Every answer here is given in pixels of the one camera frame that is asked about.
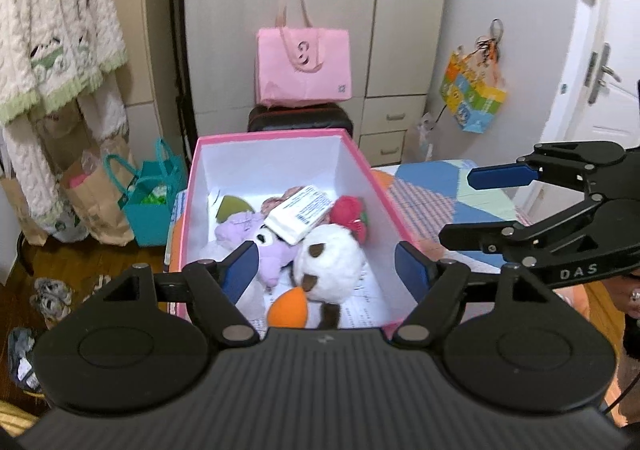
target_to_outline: purple plush toy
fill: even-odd
[[[261,213],[234,213],[216,227],[215,234],[218,243],[227,249],[233,250],[245,240],[253,240],[258,245],[258,276],[267,287],[278,284],[280,269],[291,263],[298,253],[296,245],[290,246],[264,226]]]

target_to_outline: door frame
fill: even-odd
[[[580,118],[588,108],[587,100],[596,76],[591,76],[591,82],[588,85],[584,82],[592,54],[595,54],[594,65],[598,65],[608,15],[609,0],[593,0],[591,8],[585,0],[578,0],[564,70],[539,143],[571,141]],[[573,89],[563,94],[564,87],[573,87]],[[513,202],[525,213],[529,213],[532,207],[539,204],[543,198],[543,188],[544,184],[537,181],[529,186],[520,187],[513,197]]]

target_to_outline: plush toy eye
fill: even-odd
[[[261,227],[254,236],[254,242],[258,246],[271,245],[275,242],[275,235],[270,229]]]

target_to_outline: red plush toy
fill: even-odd
[[[349,195],[338,198],[329,212],[329,219],[333,224],[349,229],[360,244],[367,238],[367,215],[360,198]]]

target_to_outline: white knit robe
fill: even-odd
[[[82,93],[79,106],[97,141],[126,131],[112,74],[101,87],[103,74],[125,62],[113,0],[0,0],[0,124],[32,216],[60,240],[79,240],[86,230],[61,194],[26,112],[37,119]]]

